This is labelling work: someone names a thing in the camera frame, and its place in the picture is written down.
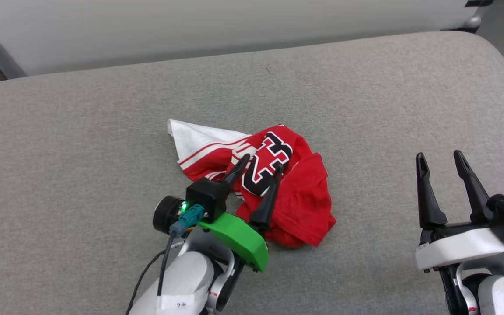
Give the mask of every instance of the black number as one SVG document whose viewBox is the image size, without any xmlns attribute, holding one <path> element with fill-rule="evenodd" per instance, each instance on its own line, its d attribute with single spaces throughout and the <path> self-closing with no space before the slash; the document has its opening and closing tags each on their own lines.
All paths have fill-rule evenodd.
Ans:
<svg viewBox="0 0 504 315">
<path fill-rule="evenodd" d="M 266 147 L 271 156 L 258 157 L 258 152 Z M 242 187 L 254 195 L 263 196 L 270 185 L 270 178 L 275 171 L 276 163 L 285 167 L 291 158 L 293 149 L 271 131 L 266 134 L 262 146 L 250 161 L 250 167 L 242 176 Z"/>
</svg>

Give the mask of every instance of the white stripe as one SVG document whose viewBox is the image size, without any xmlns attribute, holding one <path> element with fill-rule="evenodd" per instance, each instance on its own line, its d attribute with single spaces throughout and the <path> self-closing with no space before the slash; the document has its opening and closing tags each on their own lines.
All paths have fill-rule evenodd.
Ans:
<svg viewBox="0 0 504 315">
<path fill-rule="evenodd" d="M 240 161 L 240 159 L 242 158 L 242 156 L 244 156 L 246 153 L 250 154 L 250 160 L 254 157 L 254 154 L 256 154 L 256 148 L 254 148 L 253 146 L 250 146 L 249 148 L 247 148 L 246 150 L 242 151 L 242 152 L 238 152 L 238 153 L 233 153 L 232 157 L 231 157 L 231 163 L 232 164 L 236 164 L 238 163 L 238 161 Z"/>
<path fill-rule="evenodd" d="M 204 156 L 210 154 L 211 152 L 217 150 L 217 149 L 234 149 L 240 146 L 244 141 L 246 141 L 248 137 L 242 139 L 239 142 L 236 142 L 234 145 L 222 145 L 222 144 L 214 144 L 211 146 L 208 146 L 207 148 L 203 149 L 202 151 L 198 152 L 198 154 L 192 156 L 191 159 L 188 159 L 186 162 L 180 164 L 180 167 L 182 170 L 187 169 L 188 167 L 192 166 L 194 163 L 202 159 Z"/>
<path fill-rule="evenodd" d="M 213 177 L 216 177 L 217 175 L 224 174 L 224 173 L 226 173 L 226 171 L 224 171 L 224 170 L 222 170 L 222 171 L 214 171 L 213 173 L 209 173 L 209 174 L 205 175 L 204 177 L 207 178 L 207 179 L 209 179 L 209 180 L 211 180 L 211 179 L 213 179 Z"/>
</svg>

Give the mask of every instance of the green led light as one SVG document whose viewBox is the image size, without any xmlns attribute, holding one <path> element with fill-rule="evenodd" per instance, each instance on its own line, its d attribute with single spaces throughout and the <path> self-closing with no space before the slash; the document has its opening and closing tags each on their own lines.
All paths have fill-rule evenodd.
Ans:
<svg viewBox="0 0 504 315">
<path fill-rule="evenodd" d="M 180 206 L 180 212 L 181 213 L 186 212 L 187 207 L 188 207 L 188 204 L 186 203 L 186 201 L 182 202 L 182 205 Z"/>
</svg>

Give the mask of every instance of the white wall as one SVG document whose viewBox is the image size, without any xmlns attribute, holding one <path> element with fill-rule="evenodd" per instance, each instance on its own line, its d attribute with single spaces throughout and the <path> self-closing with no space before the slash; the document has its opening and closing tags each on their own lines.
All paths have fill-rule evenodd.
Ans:
<svg viewBox="0 0 504 315">
<path fill-rule="evenodd" d="M 0 0 L 29 74 L 457 28 L 466 0 Z"/>
</svg>

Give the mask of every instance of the teal connector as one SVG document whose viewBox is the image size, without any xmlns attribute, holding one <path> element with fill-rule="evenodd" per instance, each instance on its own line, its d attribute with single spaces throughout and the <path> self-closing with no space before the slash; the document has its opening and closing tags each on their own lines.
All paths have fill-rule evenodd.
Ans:
<svg viewBox="0 0 504 315">
<path fill-rule="evenodd" d="M 175 238 L 181 237 L 188 228 L 196 226 L 203 219 L 204 208 L 200 205 L 193 205 L 186 212 L 178 217 L 178 221 L 174 222 L 168 229 L 170 235 L 174 234 Z"/>
</svg>

